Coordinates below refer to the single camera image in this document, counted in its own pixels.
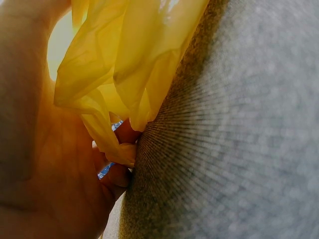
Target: yellow plastic bag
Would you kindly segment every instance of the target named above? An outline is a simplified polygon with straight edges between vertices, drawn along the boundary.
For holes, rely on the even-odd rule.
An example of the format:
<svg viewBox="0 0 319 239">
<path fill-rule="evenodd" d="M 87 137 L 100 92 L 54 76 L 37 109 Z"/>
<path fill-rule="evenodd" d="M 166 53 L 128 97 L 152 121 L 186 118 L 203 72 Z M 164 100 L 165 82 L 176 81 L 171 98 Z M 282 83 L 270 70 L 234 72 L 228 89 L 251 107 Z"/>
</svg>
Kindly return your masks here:
<svg viewBox="0 0 319 239">
<path fill-rule="evenodd" d="M 57 106 L 72 108 L 112 161 L 133 167 L 112 123 L 155 119 L 208 0 L 72 0 L 77 33 L 58 69 Z"/>
</svg>

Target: gray fabric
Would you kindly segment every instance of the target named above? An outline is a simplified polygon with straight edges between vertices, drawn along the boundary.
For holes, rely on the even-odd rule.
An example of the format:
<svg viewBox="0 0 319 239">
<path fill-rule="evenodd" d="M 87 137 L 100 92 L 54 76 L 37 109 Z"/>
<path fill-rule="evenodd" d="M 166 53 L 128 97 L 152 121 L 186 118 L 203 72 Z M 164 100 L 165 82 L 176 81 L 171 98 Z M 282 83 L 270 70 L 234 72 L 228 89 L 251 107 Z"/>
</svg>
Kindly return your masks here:
<svg viewBox="0 0 319 239">
<path fill-rule="evenodd" d="M 212 0 L 139 143 L 120 237 L 319 238 L 318 121 L 319 1 Z"/>
<path fill-rule="evenodd" d="M 119 224 L 123 195 L 115 203 L 108 220 L 108 224 L 103 233 L 103 239 L 119 238 Z"/>
</svg>

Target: finger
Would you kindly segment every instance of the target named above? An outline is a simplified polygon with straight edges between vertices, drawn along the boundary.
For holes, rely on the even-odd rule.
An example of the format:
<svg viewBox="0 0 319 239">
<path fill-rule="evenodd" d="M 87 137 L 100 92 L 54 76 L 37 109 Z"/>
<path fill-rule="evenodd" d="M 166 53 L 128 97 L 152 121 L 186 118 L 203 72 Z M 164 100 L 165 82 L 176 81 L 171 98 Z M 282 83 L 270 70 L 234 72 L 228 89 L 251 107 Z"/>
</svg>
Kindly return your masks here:
<svg viewBox="0 0 319 239">
<path fill-rule="evenodd" d="M 51 31 L 58 20 L 71 9 L 71 0 L 5 0 L 3 5 L 16 16 L 45 23 Z"/>
<path fill-rule="evenodd" d="M 141 132 L 134 131 L 130 125 L 130 121 L 124 121 L 117 129 L 114 131 L 119 143 L 135 143 L 140 137 Z M 95 142 L 92 144 L 93 147 L 93 157 L 96 172 L 100 173 L 103 168 L 110 164 L 106 159 L 105 154 L 101 153 L 96 146 Z"/>
<path fill-rule="evenodd" d="M 93 160 L 94 166 L 97 173 L 100 173 L 107 165 L 110 164 L 110 161 L 106 159 L 105 153 L 102 153 L 95 141 L 92 142 L 92 150 L 93 150 Z"/>
<path fill-rule="evenodd" d="M 114 131 L 119 143 L 135 143 L 141 136 L 141 132 L 132 129 L 130 121 L 127 119 Z"/>
<path fill-rule="evenodd" d="M 106 199 L 112 205 L 125 192 L 132 178 L 132 173 L 123 165 L 113 165 L 100 182 Z"/>
</svg>

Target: crumpled plastic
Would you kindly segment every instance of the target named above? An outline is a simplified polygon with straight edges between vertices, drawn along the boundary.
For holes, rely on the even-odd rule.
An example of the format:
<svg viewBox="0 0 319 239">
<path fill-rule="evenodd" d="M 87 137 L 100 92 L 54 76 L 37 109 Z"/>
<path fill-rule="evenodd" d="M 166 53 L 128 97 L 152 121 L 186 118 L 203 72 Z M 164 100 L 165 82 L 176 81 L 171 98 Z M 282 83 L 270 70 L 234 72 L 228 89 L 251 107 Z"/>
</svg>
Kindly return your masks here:
<svg viewBox="0 0 319 239">
<path fill-rule="evenodd" d="M 112 124 L 143 131 L 165 99 L 209 0 L 72 0 L 76 35 L 54 103 L 81 118 L 109 161 L 134 166 L 136 146 Z"/>
</svg>

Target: skin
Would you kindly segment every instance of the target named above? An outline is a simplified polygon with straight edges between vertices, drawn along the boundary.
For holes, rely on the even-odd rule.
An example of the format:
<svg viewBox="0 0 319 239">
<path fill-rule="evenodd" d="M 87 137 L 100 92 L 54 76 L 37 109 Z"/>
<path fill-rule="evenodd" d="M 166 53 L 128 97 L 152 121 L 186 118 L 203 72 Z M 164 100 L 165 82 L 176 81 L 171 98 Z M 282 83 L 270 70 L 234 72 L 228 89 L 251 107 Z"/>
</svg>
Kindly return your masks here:
<svg viewBox="0 0 319 239">
<path fill-rule="evenodd" d="M 0 4 L 0 238 L 97 238 L 131 178 L 115 165 L 99 180 L 108 161 L 79 117 L 53 105 L 47 43 L 69 9 L 68 0 Z M 126 122 L 116 135 L 139 133 Z"/>
</svg>

